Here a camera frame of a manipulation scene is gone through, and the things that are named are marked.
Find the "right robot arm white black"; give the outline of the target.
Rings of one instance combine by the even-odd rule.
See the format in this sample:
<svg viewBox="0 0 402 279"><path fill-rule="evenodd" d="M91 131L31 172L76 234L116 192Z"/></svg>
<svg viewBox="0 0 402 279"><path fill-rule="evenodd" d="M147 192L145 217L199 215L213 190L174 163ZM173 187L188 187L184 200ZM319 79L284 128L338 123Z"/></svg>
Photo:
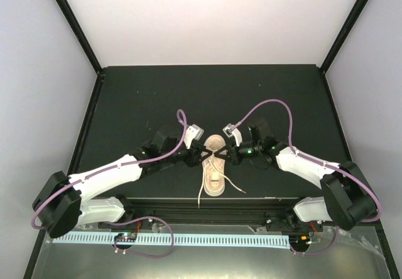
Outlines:
<svg viewBox="0 0 402 279"><path fill-rule="evenodd" d="M374 192L355 163L328 162L292 148L274 137L263 118L249 122L248 131L251 139L244 141L233 124L225 126L223 132L234 143L217 150L215 157L233 165L260 157L268 166L296 175L322 192L320 197L305 196L293 205L285 216L290 229L299 231L308 222L329 221L348 231L377 211Z"/></svg>

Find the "beige sneaker shoe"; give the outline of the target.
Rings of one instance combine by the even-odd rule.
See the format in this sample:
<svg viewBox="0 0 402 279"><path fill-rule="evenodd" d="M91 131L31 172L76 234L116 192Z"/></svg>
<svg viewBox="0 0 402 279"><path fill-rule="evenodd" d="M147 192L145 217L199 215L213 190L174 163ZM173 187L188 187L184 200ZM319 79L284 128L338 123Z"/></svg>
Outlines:
<svg viewBox="0 0 402 279"><path fill-rule="evenodd" d="M214 153L225 146L225 139L218 134L209 136L204 143L212 154L202 162L203 189L211 197L220 196L225 189L224 167L225 161L214 156Z"/></svg>

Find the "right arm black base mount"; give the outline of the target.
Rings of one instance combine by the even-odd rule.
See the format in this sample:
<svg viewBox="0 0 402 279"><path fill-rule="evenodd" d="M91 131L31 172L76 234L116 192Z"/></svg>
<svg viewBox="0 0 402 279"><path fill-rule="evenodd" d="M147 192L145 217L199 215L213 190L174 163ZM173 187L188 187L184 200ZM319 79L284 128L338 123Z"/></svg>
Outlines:
<svg viewBox="0 0 402 279"><path fill-rule="evenodd" d="M295 223L289 222L286 219L278 218L278 217L268 217L264 220L264 225L270 229L277 231L289 231L295 233L309 233L309 232L318 232L321 233L323 231L323 226L321 224L317 224L314 222L300 222L297 221Z"/></svg>

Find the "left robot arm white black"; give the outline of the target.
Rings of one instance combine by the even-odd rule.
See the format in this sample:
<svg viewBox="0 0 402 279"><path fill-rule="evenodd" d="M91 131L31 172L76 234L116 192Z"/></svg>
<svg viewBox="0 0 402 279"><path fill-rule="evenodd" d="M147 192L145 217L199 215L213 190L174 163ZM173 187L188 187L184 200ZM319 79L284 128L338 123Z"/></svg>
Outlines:
<svg viewBox="0 0 402 279"><path fill-rule="evenodd" d="M212 152L201 144L204 131L195 124L184 135L169 126L159 129L152 140L99 168L66 175L53 173L34 200L31 225L59 238L77 226L115 222L121 228L134 223L135 213L123 197L98 199L98 195L125 183L135 182L180 161L188 167L201 164Z"/></svg>

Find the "white shoelace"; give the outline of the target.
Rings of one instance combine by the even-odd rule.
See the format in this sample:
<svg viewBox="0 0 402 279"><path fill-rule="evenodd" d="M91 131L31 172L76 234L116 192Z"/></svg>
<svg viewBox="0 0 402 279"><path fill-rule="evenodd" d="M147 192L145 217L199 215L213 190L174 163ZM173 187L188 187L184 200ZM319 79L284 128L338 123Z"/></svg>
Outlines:
<svg viewBox="0 0 402 279"><path fill-rule="evenodd" d="M246 194L246 191L239 188L225 173L225 161L216 158L214 155L202 162L202 183L197 196L197 207L200 208L202 192L210 197L218 197L225 191L225 183L228 182L237 191Z"/></svg>

